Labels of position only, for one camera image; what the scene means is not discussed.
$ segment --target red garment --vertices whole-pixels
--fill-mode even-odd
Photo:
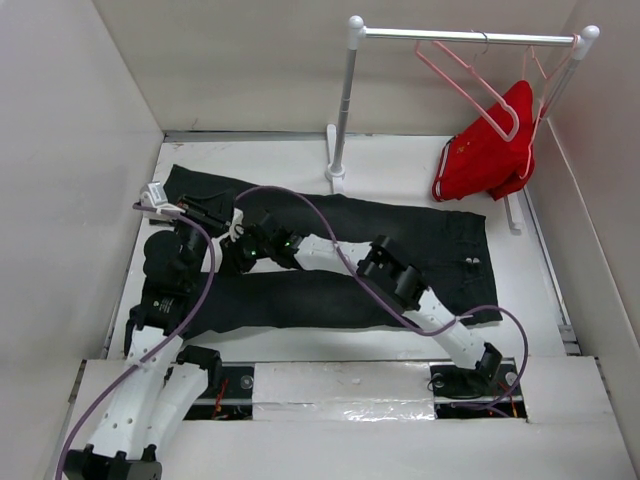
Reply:
[[[535,162],[527,172],[529,142],[533,135],[533,91],[525,80],[516,83],[503,97],[518,115],[520,128],[511,142],[480,117],[464,132],[452,138],[442,150],[438,173],[433,182],[433,198],[437,201],[460,200],[483,190],[494,200],[520,190],[527,183]],[[488,110],[500,128],[510,132],[511,116],[499,105]]]

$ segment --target robotic arm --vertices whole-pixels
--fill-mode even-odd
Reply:
[[[156,211],[178,210],[211,238],[230,232],[220,241],[220,275],[250,272],[262,258],[289,269],[352,273],[331,240],[287,230],[265,211],[245,213],[242,224],[232,227],[233,193],[206,200],[207,207],[199,199],[183,196],[176,206],[171,205],[157,183],[141,192],[143,205]],[[339,246],[357,276],[416,327],[435,332],[455,319],[392,239],[379,236],[371,243],[339,242]],[[207,239],[180,222],[173,231],[157,232],[146,241],[146,280],[140,305],[131,310],[125,340],[125,369],[139,368],[115,391],[84,450],[67,453],[64,473],[70,480],[160,480],[159,460],[188,409],[205,391],[219,391],[219,352],[194,346],[181,350],[179,336],[140,363],[193,308],[206,250]],[[460,322],[434,339],[469,383],[492,382],[502,355],[490,343]]]

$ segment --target wall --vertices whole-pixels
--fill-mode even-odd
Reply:
[[[600,357],[638,472],[639,16],[634,0],[577,4],[565,31],[595,23],[602,35],[557,105],[553,132],[541,132],[531,182],[576,334]]]
[[[43,478],[162,135],[93,4],[0,0],[0,465]]]
[[[575,0],[94,2],[162,129],[319,132],[337,120],[351,15],[389,28],[557,34]],[[412,49],[410,40],[362,44],[351,131],[454,134],[476,117]],[[521,48],[454,49],[477,55],[498,90],[519,79]],[[490,104],[442,53],[428,51]]]

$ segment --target black fabric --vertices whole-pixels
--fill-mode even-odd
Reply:
[[[169,201],[175,202],[183,194],[206,197],[226,189],[240,193],[253,186],[174,166],[164,188]],[[396,240],[425,273],[440,301],[456,315],[477,305],[497,304],[485,217],[387,205],[343,195],[305,196],[327,217],[339,240],[366,242],[377,235]],[[328,238],[314,212],[286,193],[260,191],[243,198],[237,208],[245,212],[264,208],[287,228]],[[486,311],[463,322],[469,325],[500,319],[499,312]],[[353,279],[344,275],[320,271],[219,275],[186,337],[245,326],[353,329],[380,325],[398,326]]]

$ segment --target purple cable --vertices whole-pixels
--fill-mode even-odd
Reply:
[[[141,210],[143,212],[155,212],[156,211],[155,208],[143,207],[142,205],[139,205],[139,204],[134,204],[133,205],[133,209],[134,210]],[[198,310],[200,310],[200,307],[202,307],[202,304],[204,303],[205,299],[207,298],[207,295],[209,294],[209,290],[211,289],[211,284],[213,283],[213,277],[215,275],[215,265],[216,265],[215,249],[213,247],[213,242],[211,241],[211,237],[209,237],[209,235],[207,234],[206,230],[204,228],[202,228],[200,225],[198,225],[196,222],[194,222],[193,220],[191,220],[191,219],[189,219],[187,217],[183,217],[182,215],[180,215],[177,212],[173,212],[171,210],[162,210],[160,213],[162,213],[163,215],[166,215],[168,217],[175,218],[175,219],[177,219],[177,220],[179,220],[181,222],[184,222],[187,225],[195,228],[207,240],[207,243],[208,243],[207,247],[209,248],[209,252],[211,253],[211,270],[209,271],[209,275],[207,275],[207,282],[205,283],[204,289],[202,290],[202,293],[200,294],[200,298],[198,298],[198,301],[193,306],[193,308],[191,309],[189,314],[178,325],[178,327],[173,332],[171,332],[171,334],[169,334],[169,336],[167,338],[162,340],[160,343],[158,343],[158,345],[153,347],[149,351],[149,353],[144,355],[140,359],[140,363],[144,363],[147,360],[149,360],[156,353],[158,353],[160,350],[162,350],[171,340],[173,340],[178,335],[180,335],[180,333],[185,328],[187,328],[187,326],[189,325],[189,323],[191,323],[191,320],[193,320],[193,317],[196,316],[196,313],[198,313]],[[102,403],[102,401],[105,398],[107,398],[107,396],[111,392],[113,392],[122,382],[124,382],[137,369],[138,369],[137,365],[132,365],[127,370],[125,370],[122,374],[120,374],[120,376],[118,378],[116,378],[113,381],[113,383],[111,383],[111,385],[109,385],[107,388],[105,388],[105,390],[100,395],[98,395],[98,397],[93,401],[93,403],[91,405],[89,405],[89,408],[87,408],[87,410],[80,416],[80,418],[78,419],[78,422],[71,429],[71,431],[69,432],[69,436],[67,437],[66,441],[64,442],[64,445],[62,446],[62,451],[60,452],[60,458],[58,459],[58,465],[56,466],[55,480],[62,480],[62,473],[63,473],[62,470],[64,468],[64,460],[65,460],[65,458],[67,456],[67,453],[69,452],[69,449],[71,448],[71,443],[73,443],[73,439],[76,437],[76,435],[78,434],[78,432],[82,428],[82,425],[84,425],[84,423],[91,416],[91,414],[95,411],[95,409],[98,407],[98,405],[100,405],[100,403]]]
[[[244,192],[242,192],[240,195],[238,195],[236,197],[236,201],[240,201],[242,198],[246,197],[247,195],[250,195],[250,194],[255,193],[255,192],[263,191],[263,190],[274,190],[274,191],[278,191],[278,192],[288,193],[288,194],[291,194],[294,197],[297,197],[298,199],[302,200],[304,203],[306,203],[309,206],[309,208],[311,208],[311,210],[313,210],[314,213],[316,215],[318,215],[318,218],[320,218],[320,221],[322,222],[322,224],[324,225],[324,228],[327,230],[327,233],[329,234],[329,238],[331,239],[331,241],[333,242],[334,246],[336,247],[336,253],[340,257],[340,260],[342,260],[342,263],[344,263],[344,266],[347,267],[347,270],[349,271],[349,273],[351,274],[353,279],[358,283],[358,285],[360,285],[362,287],[362,289],[365,292],[367,292],[371,296],[371,298],[373,298],[373,300],[380,307],[382,307],[382,309],[385,312],[387,312],[394,319],[396,319],[398,322],[400,322],[404,327],[406,327],[409,330],[417,333],[418,335],[422,335],[423,337],[435,337],[436,335],[440,335],[442,332],[448,330],[449,328],[453,327],[456,324],[457,320],[454,318],[449,323],[447,323],[443,327],[440,327],[437,330],[433,330],[431,332],[425,332],[420,327],[416,327],[415,325],[413,325],[413,323],[409,322],[409,320],[404,318],[402,315],[398,315],[395,312],[395,310],[393,310],[389,305],[387,305],[387,303],[382,298],[380,298],[380,296],[376,292],[374,292],[371,288],[369,288],[369,286],[366,283],[364,283],[364,281],[358,276],[355,268],[353,268],[353,265],[351,265],[351,262],[349,262],[347,257],[342,252],[342,249],[340,249],[340,245],[338,244],[338,239],[336,238],[336,235],[333,232],[333,229],[331,228],[331,225],[329,225],[329,221],[322,214],[322,212],[320,210],[318,210],[318,207],[316,207],[305,196],[303,196],[303,195],[301,195],[301,194],[299,194],[297,192],[294,192],[293,190],[289,190],[289,189],[283,188],[283,187],[259,186],[259,187],[252,187],[252,188],[250,188],[248,190],[245,190]]]
[[[498,398],[496,398],[495,400],[487,404],[473,403],[473,402],[460,402],[456,404],[456,406],[458,407],[469,408],[472,410],[493,411],[493,410],[496,410],[493,407],[495,407],[499,402],[501,402],[506,397],[510,396],[513,393],[513,391],[516,388],[518,388],[518,385],[520,384],[520,379],[522,378],[522,375],[524,375],[524,370],[525,368],[527,368],[527,360],[529,358],[529,339],[527,338],[527,333],[524,331],[524,327],[522,326],[522,323],[520,323],[520,320],[518,320],[516,316],[513,313],[511,313],[509,310],[506,310],[502,307],[498,307],[497,305],[480,305],[478,307],[472,308],[468,312],[463,313],[462,316],[464,317],[466,315],[473,315],[474,313],[481,312],[483,310],[496,310],[498,312],[504,313],[507,317],[513,320],[513,322],[516,324],[516,327],[518,327],[518,330],[520,330],[520,334],[522,335],[522,344],[524,347],[523,349],[524,354],[522,358],[522,365],[520,366],[520,371],[518,372],[518,375],[516,376],[516,379],[513,381],[511,386],[504,393],[502,393],[502,395],[498,396]]]

